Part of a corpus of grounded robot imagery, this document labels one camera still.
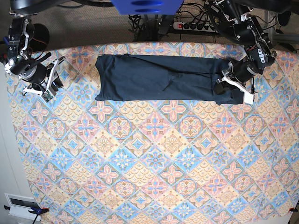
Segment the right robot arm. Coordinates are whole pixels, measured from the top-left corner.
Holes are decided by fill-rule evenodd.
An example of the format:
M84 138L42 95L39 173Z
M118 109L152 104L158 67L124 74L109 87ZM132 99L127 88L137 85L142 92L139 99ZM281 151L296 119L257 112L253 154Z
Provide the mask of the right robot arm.
M35 27L29 15L13 18L8 37L4 38L4 43L7 45L7 62L4 69L7 74L29 83L29 86L23 89L23 94L33 93L45 102L49 102L64 86L59 78L57 67L65 57L57 58L44 66L42 62L48 59L51 53L41 58L32 57L33 49L30 48L29 42L34 39L34 35Z

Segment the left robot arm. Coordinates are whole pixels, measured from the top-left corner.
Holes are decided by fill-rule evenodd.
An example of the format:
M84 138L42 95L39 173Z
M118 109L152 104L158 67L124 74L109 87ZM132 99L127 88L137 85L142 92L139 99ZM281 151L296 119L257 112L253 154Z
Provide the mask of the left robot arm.
M246 53L239 61L232 59L214 85L216 94L228 89L245 87L254 77L263 74L276 57L268 34L257 18L251 15L252 7L236 0L207 0L204 4L208 18L215 30L231 42L242 45Z

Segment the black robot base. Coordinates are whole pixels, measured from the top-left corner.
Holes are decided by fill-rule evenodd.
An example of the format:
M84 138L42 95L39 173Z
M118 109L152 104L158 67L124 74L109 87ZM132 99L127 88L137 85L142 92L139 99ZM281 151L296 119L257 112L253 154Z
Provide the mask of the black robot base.
M36 14L68 0L10 0L11 10L23 15Z
M299 14L298 0L234 0L234 3L280 14L286 11Z

